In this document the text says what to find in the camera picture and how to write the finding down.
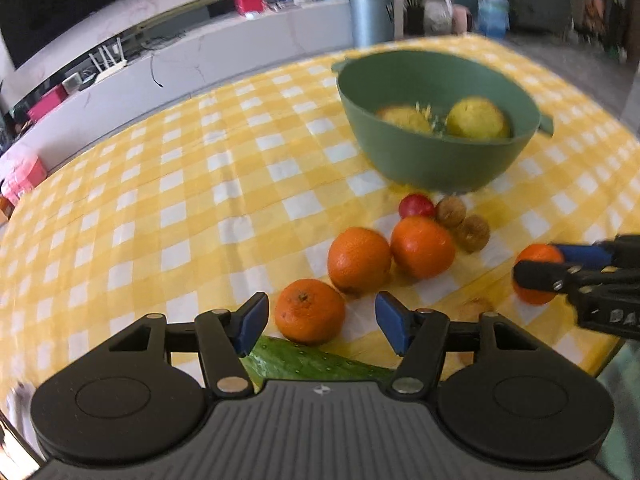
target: black plant pot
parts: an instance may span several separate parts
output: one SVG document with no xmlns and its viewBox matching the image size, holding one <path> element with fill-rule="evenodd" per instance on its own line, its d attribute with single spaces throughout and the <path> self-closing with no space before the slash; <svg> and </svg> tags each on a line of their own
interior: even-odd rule
<svg viewBox="0 0 640 480">
<path fill-rule="evenodd" d="M 407 7 L 404 10 L 404 33 L 407 36 L 424 36 L 424 7 Z"/>
</svg>

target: black circular motor housing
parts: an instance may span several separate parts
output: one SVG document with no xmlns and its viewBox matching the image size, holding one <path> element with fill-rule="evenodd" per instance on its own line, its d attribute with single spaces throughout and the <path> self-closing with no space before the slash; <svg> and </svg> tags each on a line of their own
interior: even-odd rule
<svg viewBox="0 0 640 480">
<path fill-rule="evenodd" d="M 136 352 L 87 354 L 33 396 L 41 446 L 64 462 L 123 465 L 179 444 L 206 408 L 189 375 Z"/>
<path fill-rule="evenodd" d="M 480 359 L 442 384 L 437 409 L 480 454 L 538 466 L 592 457 L 613 420 L 604 387 L 550 349 Z"/>
</svg>

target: orange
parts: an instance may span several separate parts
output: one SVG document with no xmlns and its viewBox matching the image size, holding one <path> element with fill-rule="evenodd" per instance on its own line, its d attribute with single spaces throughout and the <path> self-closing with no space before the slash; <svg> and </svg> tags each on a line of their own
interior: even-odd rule
<svg viewBox="0 0 640 480">
<path fill-rule="evenodd" d="M 329 278 L 345 294 L 378 291 L 391 269 L 391 248 L 379 232 L 350 227 L 329 247 Z"/>
<path fill-rule="evenodd" d="M 398 267 L 414 278 L 432 278 L 449 269 L 456 248 L 449 232 L 436 221 L 408 216 L 391 235 L 391 251 Z"/>
<path fill-rule="evenodd" d="M 516 263 L 520 260 L 533 260 L 534 262 L 551 262 L 561 264 L 564 262 L 564 257 L 560 250 L 553 245 L 531 244 L 518 254 Z M 511 281 L 513 282 L 513 290 L 515 290 L 518 297 L 525 303 L 543 305 L 551 301 L 556 296 L 554 292 L 543 292 L 540 290 L 532 290 L 530 288 L 522 288 L 513 280 Z"/>
<path fill-rule="evenodd" d="M 274 310 L 282 335 L 305 345 L 319 345 L 336 337 L 345 315 L 342 296 L 319 280 L 297 280 L 287 285 Z"/>
</svg>

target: trash can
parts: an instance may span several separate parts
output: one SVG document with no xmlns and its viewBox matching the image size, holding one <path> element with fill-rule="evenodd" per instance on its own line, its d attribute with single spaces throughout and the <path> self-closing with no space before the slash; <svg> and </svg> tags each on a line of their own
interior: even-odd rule
<svg viewBox="0 0 640 480">
<path fill-rule="evenodd" d="M 349 0 L 353 46 L 394 40 L 394 0 Z"/>
</svg>

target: yellow checkered tablecloth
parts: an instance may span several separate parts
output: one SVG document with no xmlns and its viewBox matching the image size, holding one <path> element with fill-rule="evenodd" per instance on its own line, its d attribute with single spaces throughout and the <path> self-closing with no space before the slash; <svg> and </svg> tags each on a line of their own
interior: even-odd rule
<svg viewBox="0 0 640 480">
<path fill-rule="evenodd" d="M 514 256 L 535 240 L 592 242 L 638 232 L 637 141 L 558 76 L 477 37 L 380 48 L 420 48 L 478 60 L 519 82 L 556 120 L 489 186 L 465 196 L 493 233 L 481 253 L 459 253 L 428 281 L 394 275 L 389 290 L 412 308 L 455 317 L 484 295 L 594 372 L 615 338 L 580 330 L 562 298 L 518 302 Z M 235 309 L 256 290 L 298 278 L 327 280 L 326 254 L 348 226 L 389 234 L 407 189 L 360 153 L 330 67 L 318 57 L 189 99 L 95 146 L 24 197 L 0 246 L 0 396 L 16 380 L 40 383 L 148 312 L 169 322 Z M 273 332 L 270 324 L 267 332 Z M 378 330 L 372 296 L 350 301 L 331 351 L 379 365 L 398 359 Z M 176 360 L 197 368 L 194 356 Z M 460 366 L 447 362 L 447 373 Z"/>
</svg>

